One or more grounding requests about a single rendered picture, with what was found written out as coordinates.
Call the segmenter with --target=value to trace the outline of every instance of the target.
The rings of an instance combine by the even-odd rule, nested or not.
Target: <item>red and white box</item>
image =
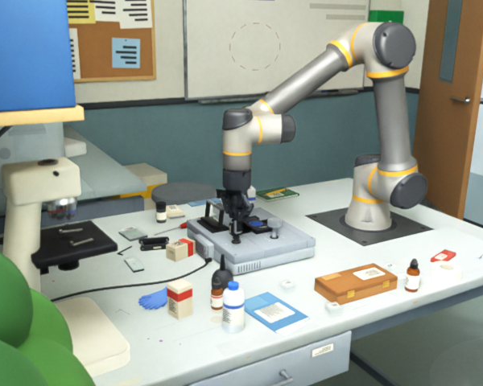
[[[167,284],[168,313],[180,320],[193,314],[192,283],[184,279],[171,281]]]
[[[172,261],[183,260],[195,254],[195,241],[184,237],[178,241],[167,244],[167,259]]]
[[[450,261],[454,256],[456,256],[456,252],[451,252],[447,249],[444,249],[442,252],[431,258],[431,263],[436,261]]]

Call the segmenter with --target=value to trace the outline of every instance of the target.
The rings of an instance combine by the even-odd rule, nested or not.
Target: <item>drawer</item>
[[[351,331],[190,386],[307,386],[349,370]]]

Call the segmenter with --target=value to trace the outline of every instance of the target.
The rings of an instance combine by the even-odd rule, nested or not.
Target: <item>red label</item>
[[[454,256],[456,256],[456,252],[448,251],[444,249],[442,252],[437,253],[434,257],[431,258],[431,263],[436,261],[450,261]]]
[[[180,241],[188,244],[188,257],[190,257],[193,254],[193,241],[190,241],[188,239],[180,239]]]
[[[188,291],[184,291],[180,294],[177,294],[171,289],[167,288],[167,296],[170,299],[174,299],[176,302],[182,302],[183,300],[190,298],[192,295],[193,295],[193,289],[189,289]]]

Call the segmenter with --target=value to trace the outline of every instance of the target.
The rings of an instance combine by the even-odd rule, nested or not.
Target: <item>gray knob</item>
[[[277,230],[283,226],[283,221],[278,217],[271,217],[266,221],[266,224],[272,228],[272,235],[270,238],[277,239]]]

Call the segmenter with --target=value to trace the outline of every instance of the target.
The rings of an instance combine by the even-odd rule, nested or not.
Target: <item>gray stool seat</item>
[[[164,183],[152,190],[154,202],[164,201],[167,205],[180,205],[215,197],[217,189],[207,183]]]

